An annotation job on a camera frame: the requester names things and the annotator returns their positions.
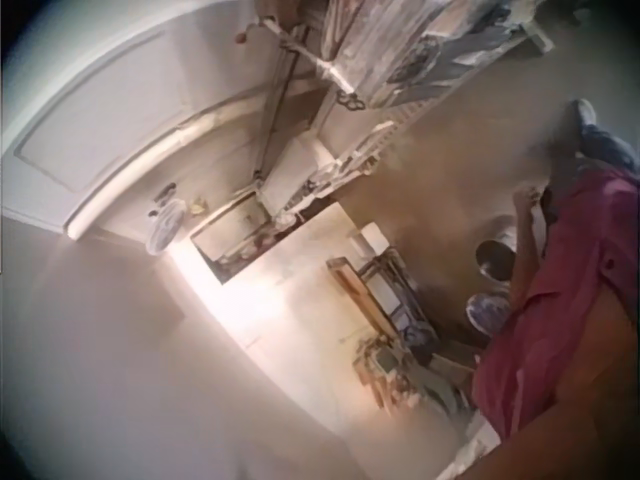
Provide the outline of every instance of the hand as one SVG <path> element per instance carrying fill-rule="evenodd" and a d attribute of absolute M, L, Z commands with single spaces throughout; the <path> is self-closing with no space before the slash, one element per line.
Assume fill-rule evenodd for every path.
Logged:
<path fill-rule="evenodd" d="M 532 219 L 531 209 L 540 200 L 540 193 L 535 187 L 523 187 L 513 194 L 513 205 L 516 207 L 516 214 L 520 219 Z"/>

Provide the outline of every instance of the sneaker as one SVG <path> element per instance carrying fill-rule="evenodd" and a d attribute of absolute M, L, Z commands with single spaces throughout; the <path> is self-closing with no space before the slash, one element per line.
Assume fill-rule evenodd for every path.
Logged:
<path fill-rule="evenodd" d="M 596 116 L 596 110 L 591 105 L 589 100 L 584 98 L 580 98 L 574 101 L 576 106 L 576 110 L 578 111 L 578 116 L 580 117 L 580 123 L 583 127 L 587 125 L 595 125 L 598 118 Z"/>

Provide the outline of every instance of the white wall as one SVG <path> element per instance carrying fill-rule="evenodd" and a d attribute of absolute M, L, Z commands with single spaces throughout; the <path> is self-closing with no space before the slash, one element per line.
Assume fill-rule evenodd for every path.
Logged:
<path fill-rule="evenodd" d="M 325 262 L 363 260 L 355 225 L 333 204 L 220 285 L 190 241 L 169 250 L 177 269 L 239 347 L 282 391 L 343 438 L 372 479 L 424 480 L 453 459 L 459 438 L 427 405 L 389 417 L 351 367 L 372 328 Z"/>
<path fill-rule="evenodd" d="M 52 2 L 3 65 L 5 215 L 60 231 L 135 152 L 266 86 L 277 40 L 234 43 L 253 18 L 252 0 Z"/>
<path fill-rule="evenodd" d="M 140 250 L 3 220 L 2 427 L 38 478 L 364 478 Z"/>

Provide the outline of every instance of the pink shirt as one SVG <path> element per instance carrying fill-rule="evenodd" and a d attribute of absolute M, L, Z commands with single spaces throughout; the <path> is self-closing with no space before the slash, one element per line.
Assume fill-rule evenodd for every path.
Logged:
<path fill-rule="evenodd" d="M 637 321 L 639 184 L 616 171 L 590 171 L 559 205 L 546 257 L 522 308 L 484 353 L 473 400 L 502 439 L 553 402 L 587 313 L 606 282 Z"/>

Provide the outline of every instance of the concrete floor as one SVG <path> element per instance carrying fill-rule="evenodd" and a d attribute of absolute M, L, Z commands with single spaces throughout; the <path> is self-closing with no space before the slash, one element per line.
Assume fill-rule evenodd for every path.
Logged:
<path fill-rule="evenodd" d="M 477 344 L 464 307 L 491 285 L 475 248 L 513 213 L 519 184 L 546 182 L 539 147 L 566 100 L 589 98 L 605 128 L 640 142 L 640 55 L 629 33 L 606 12 L 581 27 L 554 12 L 540 17 L 555 50 L 541 57 L 521 44 L 399 138 L 376 174 L 337 192 L 356 225 L 375 221 L 399 248 L 436 324 Z"/>

